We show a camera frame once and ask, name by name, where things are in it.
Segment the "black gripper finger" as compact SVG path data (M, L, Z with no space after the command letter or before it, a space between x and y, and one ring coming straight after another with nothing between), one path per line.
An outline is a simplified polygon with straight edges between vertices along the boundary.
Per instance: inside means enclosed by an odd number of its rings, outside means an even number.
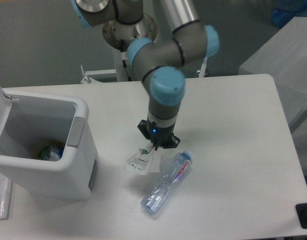
M177 148L180 142L181 140L175 135L169 138L159 138L155 144L155 150L157 151L158 148L174 149Z
M140 123L137 125L137 128L139 129L139 131L142 133L142 135L145 137L146 140L150 141L151 143L152 141L152 129L151 127L148 125L147 120L142 119L140 121Z

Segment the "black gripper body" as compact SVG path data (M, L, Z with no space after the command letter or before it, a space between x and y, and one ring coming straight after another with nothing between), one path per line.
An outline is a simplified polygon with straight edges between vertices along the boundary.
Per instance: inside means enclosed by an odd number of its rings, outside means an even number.
M156 122L147 120L147 124L152 129L152 143L156 145L159 138L170 138L174 135L175 124L168 127L159 127Z

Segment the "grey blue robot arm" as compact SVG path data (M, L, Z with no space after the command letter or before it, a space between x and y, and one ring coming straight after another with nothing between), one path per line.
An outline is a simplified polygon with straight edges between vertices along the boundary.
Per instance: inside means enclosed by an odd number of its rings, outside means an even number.
M180 67L218 52L215 28L201 23L191 0L163 0L172 37L155 43L149 37L141 0L73 0L71 5L85 27L114 23L117 48L126 53L132 73L149 95L147 118L138 129L155 149L176 148L180 139L174 127L186 84Z

